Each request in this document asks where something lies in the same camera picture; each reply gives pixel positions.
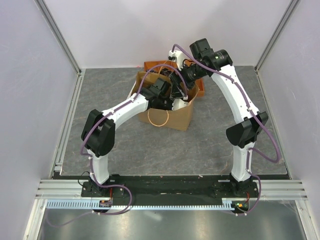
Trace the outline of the brown paper bag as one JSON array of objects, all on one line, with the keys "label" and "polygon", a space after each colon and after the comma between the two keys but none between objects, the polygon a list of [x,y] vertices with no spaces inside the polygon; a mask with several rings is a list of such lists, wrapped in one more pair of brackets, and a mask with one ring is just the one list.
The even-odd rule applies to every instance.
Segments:
[{"label": "brown paper bag", "polygon": [[[172,68],[172,66],[167,64],[159,64],[154,67],[153,69],[158,67],[168,67]],[[139,71],[136,74],[136,80],[135,83],[128,95],[128,97],[131,97],[132,94],[136,93],[138,91],[139,85],[145,75],[146,71]],[[143,87],[149,87],[153,83],[156,82],[158,78],[161,78],[165,81],[169,81],[169,78],[167,76],[157,74],[154,72],[150,72],[146,79],[143,82]],[[178,109],[178,110],[172,110],[172,103],[169,104],[169,109],[163,109],[159,106],[151,107],[148,110],[139,113],[138,119],[139,121],[147,124],[151,124],[155,127],[166,127],[170,129],[175,129],[178,131],[186,131],[189,127],[189,124],[191,122],[192,116],[193,116],[193,110],[194,110],[194,100],[197,97],[197,94],[199,92],[199,88],[197,85],[195,85],[191,90],[188,90],[188,105],[184,108]]]}]

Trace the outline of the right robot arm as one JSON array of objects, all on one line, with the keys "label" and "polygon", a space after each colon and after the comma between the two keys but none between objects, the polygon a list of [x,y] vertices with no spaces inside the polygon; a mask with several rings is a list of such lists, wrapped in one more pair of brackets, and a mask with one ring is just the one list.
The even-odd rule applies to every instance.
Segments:
[{"label": "right robot arm", "polygon": [[260,125],[265,125],[269,116],[266,112],[260,112],[250,100],[226,50],[213,50],[206,38],[192,43],[190,50],[191,53],[188,54],[174,44],[168,53],[168,59],[177,64],[188,87],[197,79],[209,76],[225,97],[235,121],[235,124],[225,131],[233,146],[230,173],[232,182],[229,184],[229,191],[233,196],[240,197],[247,191],[246,183],[252,177],[249,173],[252,162],[251,148],[255,146],[262,131]]}]

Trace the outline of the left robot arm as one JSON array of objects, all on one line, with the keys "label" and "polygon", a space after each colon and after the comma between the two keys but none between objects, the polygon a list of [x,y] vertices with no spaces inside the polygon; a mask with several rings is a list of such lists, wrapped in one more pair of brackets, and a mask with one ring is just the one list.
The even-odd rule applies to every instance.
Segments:
[{"label": "left robot arm", "polygon": [[115,145],[116,130],[132,117],[150,108],[170,111],[185,107],[188,95],[176,84],[161,79],[147,87],[141,87],[128,99],[110,109],[99,111],[93,109],[86,120],[81,139],[83,141],[80,154],[88,156],[90,161],[90,177],[95,182],[92,191],[99,197],[110,191],[107,180],[108,154]]}]

